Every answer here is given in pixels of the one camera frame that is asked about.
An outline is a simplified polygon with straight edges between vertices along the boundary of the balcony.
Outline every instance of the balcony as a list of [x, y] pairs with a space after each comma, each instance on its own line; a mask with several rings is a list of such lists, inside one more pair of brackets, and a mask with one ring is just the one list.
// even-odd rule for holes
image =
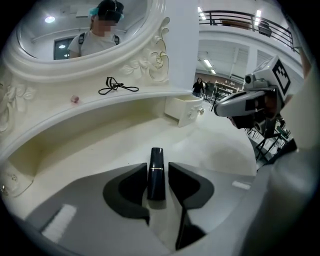
[[228, 11], [228, 10], [205, 10], [199, 13], [199, 25], [202, 26], [226, 26], [251, 31], [265, 37], [274, 39], [291, 51], [299, 52], [293, 47], [291, 32], [277, 23], [253, 14]]

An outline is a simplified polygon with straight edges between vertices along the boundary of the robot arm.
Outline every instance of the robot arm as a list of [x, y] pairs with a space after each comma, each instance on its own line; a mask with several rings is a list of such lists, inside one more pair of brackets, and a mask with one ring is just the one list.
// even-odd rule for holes
[[278, 56], [271, 57], [246, 75], [244, 80], [243, 91], [215, 104], [214, 113], [229, 117], [239, 129], [255, 127], [264, 135], [267, 130], [273, 134], [274, 119], [284, 107], [291, 85], [284, 65]]

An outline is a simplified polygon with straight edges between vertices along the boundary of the ornate mirror frame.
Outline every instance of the ornate mirror frame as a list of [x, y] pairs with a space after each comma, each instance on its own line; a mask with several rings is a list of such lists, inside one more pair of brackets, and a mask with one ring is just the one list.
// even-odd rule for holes
[[[144, 49], [146, 59], [155, 58], [155, 65], [152, 65], [150, 76], [153, 77], [152, 68], [157, 69], [157, 58], [163, 57], [165, 51], [159, 54], [152, 50], [145, 50], [146, 46], [153, 41], [155, 44], [162, 40], [162, 33], [167, 31], [159, 28], [168, 24], [169, 19], [164, 23], [165, 0], [148, 0], [147, 18], [140, 30], [130, 39], [113, 48], [97, 52], [91, 55], [75, 59], [63, 60], [41, 60], [28, 55], [20, 46], [17, 33], [12, 33], [6, 48], [3, 49], [2, 59], [9, 71], [26, 81], [36, 83], [57, 83], [84, 78], [124, 63], [135, 54]], [[139, 76], [137, 69], [148, 69], [148, 63], [144, 61], [131, 61], [131, 65], [124, 66], [123, 74], [135, 73]], [[163, 79], [154, 77], [154, 81], [160, 82]]]

